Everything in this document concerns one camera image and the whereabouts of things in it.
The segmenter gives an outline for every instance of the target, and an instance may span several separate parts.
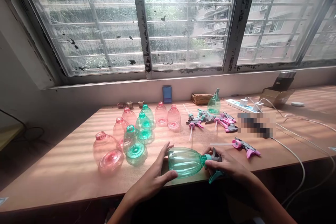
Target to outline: person's left hand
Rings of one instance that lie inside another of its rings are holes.
[[[174,145],[167,142],[160,151],[157,159],[145,174],[127,191],[125,197],[135,204],[148,200],[157,194],[169,181],[178,177],[175,170],[170,170],[161,176],[163,159],[168,155],[168,150]]]

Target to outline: green plastic bottle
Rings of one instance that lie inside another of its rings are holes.
[[[153,123],[151,120],[145,115],[145,113],[140,112],[139,117],[136,120],[136,128],[139,129],[138,137],[141,140],[145,141],[145,144],[150,144],[154,141],[154,133],[153,133]]]
[[[221,112],[221,101],[219,99],[219,89],[216,89],[216,92],[214,93],[213,97],[208,102],[208,111],[211,114],[220,114]]]
[[[134,125],[127,126],[124,136],[124,153],[126,160],[133,166],[143,164],[147,158],[147,148],[144,140],[139,139],[139,130]]]
[[[155,120],[154,120],[154,114],[153,114],[152,110],[148,107],[147,104],[144,104],[142,106],[141,112],[145,113],[145,115],[150,119],[151,124],[152,124],[152,129],[155,129],[156,124],[155,124]]]
[[[169,170],[175,170],[178,173],[178,179],[190,177],[198,173],[205,164],[206,160],[222,161],[222,157],[213,150],[213,155],[201,155],[197,151],[185,147],[174,147],[168,151]],[[222,176],[221,171],[216,171],[209,179],[212,183],[217,177]]]

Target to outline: person's right hand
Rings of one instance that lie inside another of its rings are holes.
[[[204,154],[212,154],[213,146],[208,146],[204,151]],[[235,160],[229,153],[227,153],[223,148],[216,147],[216,152],[221,155],[222,162],[217,162],[214,160],[207,160],[205,164],[211,170],[221,170],[226,172],[229,176],[235,179],[239,183],[244,183],[251,179],[253,174],[247,170],[242,164]]]

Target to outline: white mouse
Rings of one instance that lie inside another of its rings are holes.
[[[299,102],[299,101],[295,101],[295,102],[292,102],[291,103],[291,105],[292,106],[295,106],[295,107],[304,107],[305,106],[305,104],[304,103],[301,103],[301,102]]]

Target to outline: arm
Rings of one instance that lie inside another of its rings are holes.
[[[161,176],[163,159],[174,145],[164,145],[157,159],[145,174],[127,191],[119,206],[107,224],[129,223],[133,209],[142,201],[152,198],[169,181],[177,178],[176,171],[171,170]]]
[[[208,147],[203,154],[211,152],[213,147]],[[206,166],[210,169],[222,170],[229,174],[234,180],[242,184],[251,194],[258,208],[260,209],[264,221],[272,224],[295,224],[296,221],[286,212],[281,204],[274,198],[264,184],[243,165],[230,156],[225,150],[216,148],[222,156],[223,161],[217,162],[207,160]]]

